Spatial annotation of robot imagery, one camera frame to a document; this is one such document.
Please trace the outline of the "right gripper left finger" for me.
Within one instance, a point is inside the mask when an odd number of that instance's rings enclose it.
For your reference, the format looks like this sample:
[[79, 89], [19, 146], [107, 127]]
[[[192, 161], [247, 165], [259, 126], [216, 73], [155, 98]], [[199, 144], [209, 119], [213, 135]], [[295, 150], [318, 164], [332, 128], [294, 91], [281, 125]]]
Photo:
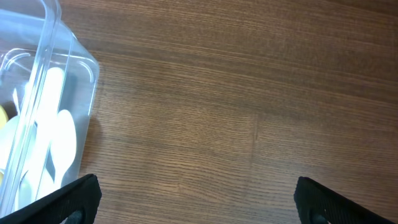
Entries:
[[87, 174], [1, 218], [1, 223], [93, 223], [101, 197], [97, 176]]

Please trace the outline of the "right clear plastic container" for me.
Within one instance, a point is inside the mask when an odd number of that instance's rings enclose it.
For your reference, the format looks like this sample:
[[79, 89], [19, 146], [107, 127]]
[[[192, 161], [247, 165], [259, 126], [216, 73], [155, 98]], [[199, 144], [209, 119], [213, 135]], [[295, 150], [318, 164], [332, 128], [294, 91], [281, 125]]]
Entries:
[[100, 66], [57, 0], [1, 2], [1, 216], [73, 182]]

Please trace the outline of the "white plastic spoon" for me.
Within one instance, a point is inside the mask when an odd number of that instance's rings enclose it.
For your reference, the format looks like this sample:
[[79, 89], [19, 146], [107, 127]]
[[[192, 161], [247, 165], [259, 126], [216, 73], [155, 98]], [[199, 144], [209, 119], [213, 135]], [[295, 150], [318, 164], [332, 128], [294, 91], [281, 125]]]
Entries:
[[29, 149], [30, 157], [20, 181], [16, 208], [23, 208], [37, 199], [52, 134], [52, 123], [58, 110], [64, 78], [65, 73], [59, 67], [47, 70], [35, 115], [34, 145]]

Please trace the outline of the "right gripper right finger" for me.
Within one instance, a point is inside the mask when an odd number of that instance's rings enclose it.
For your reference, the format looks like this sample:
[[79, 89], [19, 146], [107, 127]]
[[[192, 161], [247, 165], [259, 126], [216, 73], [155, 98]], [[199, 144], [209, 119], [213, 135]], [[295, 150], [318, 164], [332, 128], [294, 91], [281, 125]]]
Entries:
[[302, 224], [393, 224], [309, 177], [299, 177], [294, 201]]

